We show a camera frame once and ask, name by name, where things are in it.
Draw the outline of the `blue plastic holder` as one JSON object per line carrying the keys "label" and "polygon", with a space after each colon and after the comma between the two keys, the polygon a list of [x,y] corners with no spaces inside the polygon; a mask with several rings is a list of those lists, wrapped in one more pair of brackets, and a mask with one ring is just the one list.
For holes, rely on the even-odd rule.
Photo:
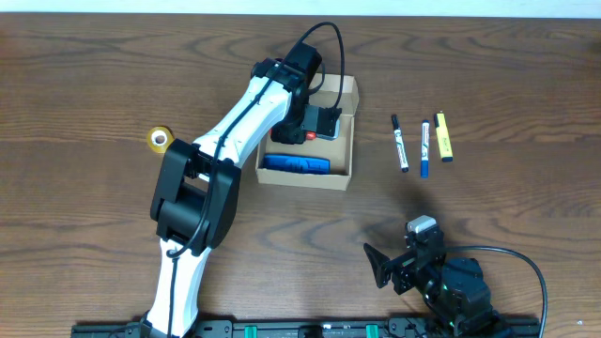
{"label": "blue plastic holder", "polygon": [[296,174],[328,175],[331,172],[329,160],[284,154],[265,155],[263,167]]}

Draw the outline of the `yellow highlighter pen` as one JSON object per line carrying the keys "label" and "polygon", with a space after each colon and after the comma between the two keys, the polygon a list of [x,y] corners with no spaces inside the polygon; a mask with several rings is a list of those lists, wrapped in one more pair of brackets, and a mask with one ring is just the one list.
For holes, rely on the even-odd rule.
{"label": "yellow highlighter pen", "polygon": [[435,130],[437,134],[439,155],[442,162],[451,162],[454,159],[449,131],[445,114],[439,112],[434,115]]}

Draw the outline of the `yellow tape roll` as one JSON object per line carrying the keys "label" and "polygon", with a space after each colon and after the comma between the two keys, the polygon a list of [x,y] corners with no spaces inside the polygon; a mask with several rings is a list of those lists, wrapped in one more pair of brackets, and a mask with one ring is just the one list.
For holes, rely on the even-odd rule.
{"label": "yellow tape roll", "polygon": [[146,135],[147,145],[158,154],[164,154],[174,140],[173,133],[165,126],[154,127]]}

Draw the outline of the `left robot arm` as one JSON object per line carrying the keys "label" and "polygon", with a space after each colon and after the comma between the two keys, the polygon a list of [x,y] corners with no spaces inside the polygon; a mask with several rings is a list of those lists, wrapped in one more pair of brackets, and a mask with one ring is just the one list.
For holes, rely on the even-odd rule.
{"label": "left robot arm", "polygon": [[191,335],[208,256],[234,221],[241,169],[264,136],[284,145],[301,145],[310,132],[337,138],[340,108],[309,102],[321,62],[316,48],[300,42],[282,60],[255,64],[242,98],[213,129],[166,148],[150,207],[162,264],[141,336]]}

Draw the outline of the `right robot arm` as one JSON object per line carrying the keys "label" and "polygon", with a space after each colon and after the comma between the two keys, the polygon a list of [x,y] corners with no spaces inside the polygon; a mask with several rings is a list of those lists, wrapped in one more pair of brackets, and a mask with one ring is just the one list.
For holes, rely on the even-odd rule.
{"label": "right robot arm", "polygon": [[368,243],[363,249],[379,288],[396,294],[417,290],[435,315],[428,332],[437,337],[514,337],[515,331],[494,310],[483,271],[473,258],[448,259],[444,233],[437,224],[406,226],[408,250],[394,259]]}

